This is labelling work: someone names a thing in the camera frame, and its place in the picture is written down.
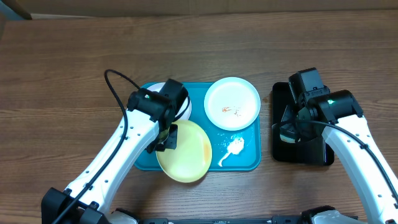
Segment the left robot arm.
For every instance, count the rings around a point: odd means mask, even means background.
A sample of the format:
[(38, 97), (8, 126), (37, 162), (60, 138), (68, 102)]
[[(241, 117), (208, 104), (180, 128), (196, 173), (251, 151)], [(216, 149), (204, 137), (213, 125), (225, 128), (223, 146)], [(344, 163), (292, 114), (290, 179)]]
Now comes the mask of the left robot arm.
[(132, 92), (119, 127), (91, 164), (65, 190), (47, 191), (41, 202), (42, 223), (138, 223), (131, 213), (109, 208), (142, 152), (176, 147), (175, 117), (188, 100), (184, 85), (172, 79), (158, 92)]

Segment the yellow-green plate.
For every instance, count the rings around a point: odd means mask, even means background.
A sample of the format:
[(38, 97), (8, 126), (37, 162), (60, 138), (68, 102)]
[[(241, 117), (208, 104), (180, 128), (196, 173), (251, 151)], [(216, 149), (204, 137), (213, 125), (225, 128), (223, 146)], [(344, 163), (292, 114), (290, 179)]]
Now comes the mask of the yellow-green plate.
[(200, 180), (208, 172), (212, 160), (212, 146), (206, 132), (190, 120), (174, 122), (178, 127), (177, 146), (157, 152), (161, 169), (171, 179), (181, 183)]

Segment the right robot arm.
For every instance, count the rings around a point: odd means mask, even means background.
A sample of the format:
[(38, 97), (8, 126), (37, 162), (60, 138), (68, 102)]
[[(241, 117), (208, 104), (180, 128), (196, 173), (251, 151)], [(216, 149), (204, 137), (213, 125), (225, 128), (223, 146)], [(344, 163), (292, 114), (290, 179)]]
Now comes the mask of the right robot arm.
[(397, 177), (374, 141), (359, 103), (348, 90), (331, 92), (316, 68), (289, 77), (293, 102), (273, 125), (279, 139), (309, 156), (329, 147), (339, 158), (368, 223), (397, 223)]

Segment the green yellow sponge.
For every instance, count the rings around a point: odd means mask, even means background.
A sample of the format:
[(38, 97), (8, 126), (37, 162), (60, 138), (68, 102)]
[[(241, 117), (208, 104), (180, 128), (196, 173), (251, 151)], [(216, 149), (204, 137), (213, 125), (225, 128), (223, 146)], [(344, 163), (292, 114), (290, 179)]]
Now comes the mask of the green yellow sponge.
[(287, 143), (296, 143), (297, 130), (293, 124), (285, 124), (280, 127), (280, 139)]

